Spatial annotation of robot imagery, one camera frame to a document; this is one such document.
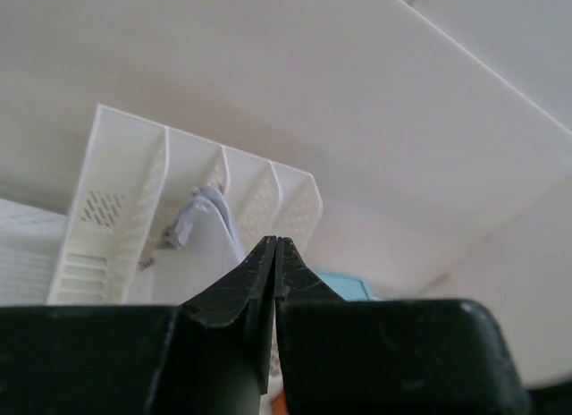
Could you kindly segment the white spiral bound manual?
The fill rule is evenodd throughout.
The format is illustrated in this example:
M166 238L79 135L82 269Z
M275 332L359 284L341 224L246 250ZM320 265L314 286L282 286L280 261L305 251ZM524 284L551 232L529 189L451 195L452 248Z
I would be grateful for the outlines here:
M159 250L188 251L198 263L214 259L238 265L246 257L220 184L195 188L175 216L149 234L136 271L153 266Z

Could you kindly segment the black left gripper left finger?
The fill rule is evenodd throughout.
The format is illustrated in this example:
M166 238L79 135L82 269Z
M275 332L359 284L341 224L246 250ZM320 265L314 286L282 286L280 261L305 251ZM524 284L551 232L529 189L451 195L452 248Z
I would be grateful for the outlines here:
M238 348L260 394L269 382L274 254L275 238L263 237L238 266L181 305L193 327L191 352L213 349L216 340Z

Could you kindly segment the teal orange drawer box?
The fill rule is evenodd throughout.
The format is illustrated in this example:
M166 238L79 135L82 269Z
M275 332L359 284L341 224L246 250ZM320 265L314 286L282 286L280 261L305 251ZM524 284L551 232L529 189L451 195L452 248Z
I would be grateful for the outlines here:
M368 282L355 276L317 271L318 277L346 301L373 301Z

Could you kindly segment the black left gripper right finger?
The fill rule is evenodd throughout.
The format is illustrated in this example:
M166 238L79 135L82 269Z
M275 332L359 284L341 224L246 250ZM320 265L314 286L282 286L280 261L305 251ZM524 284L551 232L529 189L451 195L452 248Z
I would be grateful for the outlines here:
M304 262L291 238L279 237L274 254L274 298L277 301L344 302Z

